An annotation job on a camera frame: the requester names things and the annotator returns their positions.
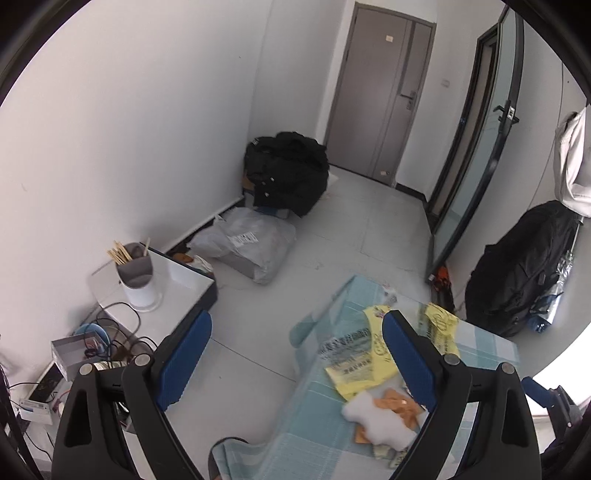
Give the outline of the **grey cardboard box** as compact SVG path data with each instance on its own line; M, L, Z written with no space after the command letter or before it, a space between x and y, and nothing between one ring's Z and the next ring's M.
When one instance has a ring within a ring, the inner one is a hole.
M72 382L86 363L104 361L109 353L99 338L74 335L50 342L53 361L66 381Z

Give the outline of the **grey door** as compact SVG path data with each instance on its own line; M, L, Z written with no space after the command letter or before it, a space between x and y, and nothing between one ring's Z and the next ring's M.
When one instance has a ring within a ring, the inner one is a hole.
M332 165L394 183L435 33L426 20L356 4L325 133Z

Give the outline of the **teal plaid tablecloth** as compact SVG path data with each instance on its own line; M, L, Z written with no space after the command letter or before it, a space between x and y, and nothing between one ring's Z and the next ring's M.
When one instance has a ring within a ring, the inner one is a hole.
M362 276L346 281L290 331L297 388L270 439L249 444L226 438L211 449L221 478L390 478L403 456L356 442L355 424L342 416L346 401L362 391L376 397L390 389L407 391L381 333L384 314L400 311L441 353L454 353L468 366L495 369L520 362L513 342L462 320L444 337L428 317L432 309Z

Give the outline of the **glass sliding door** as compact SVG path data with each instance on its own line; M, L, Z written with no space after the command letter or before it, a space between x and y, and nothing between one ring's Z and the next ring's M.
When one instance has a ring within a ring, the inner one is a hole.
M524 21L505 7L496 26L489 79L475 131L432 233L426 281L432 283L474 217L500 161L516 116L523 74Z

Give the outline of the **brown snack packet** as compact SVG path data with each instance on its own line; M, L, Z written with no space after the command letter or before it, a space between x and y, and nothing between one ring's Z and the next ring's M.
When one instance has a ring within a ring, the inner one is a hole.
M376 397L369 390L363 391L373 395L377 407L391 409L394 413L397 413L404 420L405 425L418 435L422 424L427 418L428 411L423 409L413 398L394 388L385 389L381 397ZM353 440L358 444L372 444L365 437L365 431L360 424L356 424Z

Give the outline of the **black backpack on floor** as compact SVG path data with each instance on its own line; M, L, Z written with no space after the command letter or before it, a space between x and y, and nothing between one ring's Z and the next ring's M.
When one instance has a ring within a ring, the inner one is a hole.
M304 217L328 187L327 147L297 132L257 137L246 147L243 162L253 205L259 208Z

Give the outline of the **black hanging jacket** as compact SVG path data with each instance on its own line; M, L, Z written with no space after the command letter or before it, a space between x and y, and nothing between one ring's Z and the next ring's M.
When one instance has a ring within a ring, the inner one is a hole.
M467 321L501 337L520 333L536 300L557 279L557 267L580 216L557 200L526 211L484 254L465 290Z

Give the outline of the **white cylindrical holder cup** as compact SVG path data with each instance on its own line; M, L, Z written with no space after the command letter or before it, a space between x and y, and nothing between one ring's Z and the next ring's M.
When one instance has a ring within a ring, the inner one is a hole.
M148 245L115 241L108 255L115 263L119 282L131 306L139 312L155 310L162 300L162 293L156 283Z

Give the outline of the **white side table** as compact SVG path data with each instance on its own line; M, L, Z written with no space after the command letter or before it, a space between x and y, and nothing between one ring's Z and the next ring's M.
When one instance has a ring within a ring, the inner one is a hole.
M99 311L129 334L160 343L192 308L211 309L217 300L215 280L151 249L153 276L136 291L127 288L110 261L88 278Z

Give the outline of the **yellow plastic bag right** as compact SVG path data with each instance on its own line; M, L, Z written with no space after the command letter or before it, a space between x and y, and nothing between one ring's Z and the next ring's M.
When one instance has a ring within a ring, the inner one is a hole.
M460 319L434 303L429 303L420 319L420 330L434 344L442 354L454 354L460 356L456 344L456 333Z

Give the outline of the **white hanging garment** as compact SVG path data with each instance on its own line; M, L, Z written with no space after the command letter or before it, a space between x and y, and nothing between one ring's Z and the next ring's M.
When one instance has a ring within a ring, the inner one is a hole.
M590 217L590 147L586 141L587 108L571 112L559 124L554 143L555 196L578 215Z

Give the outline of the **silver folded umbrella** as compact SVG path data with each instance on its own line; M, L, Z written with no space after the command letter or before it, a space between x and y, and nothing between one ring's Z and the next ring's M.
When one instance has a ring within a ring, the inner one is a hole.
M566 283L574 265L574 249L583 222L584 219L580 216L574 233L569 237L567 248L560 257L555 272L550 278L549 285L530 309L528 326L534 332L543 333L554 322L562 295L565 292Z

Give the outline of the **yellow plastic bag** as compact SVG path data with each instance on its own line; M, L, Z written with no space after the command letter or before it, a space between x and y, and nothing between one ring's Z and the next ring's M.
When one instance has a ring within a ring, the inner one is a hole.
M429 303L420 319L420 330L434 344L442 354L454 354L460 356L456 344L456 333L460 319L434 303Z
M389 311L387 305L367 307L361 317L362 328L322 345L325 373L346 401L399 374L383 338L383 320Z

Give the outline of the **blue round bowl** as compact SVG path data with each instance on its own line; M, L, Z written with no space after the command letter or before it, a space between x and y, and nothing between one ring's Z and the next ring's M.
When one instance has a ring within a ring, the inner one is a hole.
M86 323L80 325L74 331L74 335L82 335L86 339L90 337L99 338L105 348L108 348L111 345L111 339L106 330L96 323Z

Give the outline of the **yellow plastic bag left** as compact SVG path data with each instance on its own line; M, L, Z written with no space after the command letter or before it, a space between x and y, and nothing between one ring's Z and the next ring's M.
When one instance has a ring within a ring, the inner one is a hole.
M346 401L399 374L383 338L383 320L389 311L387 305L367 307L361 317L362 328L322 345L325 373Z

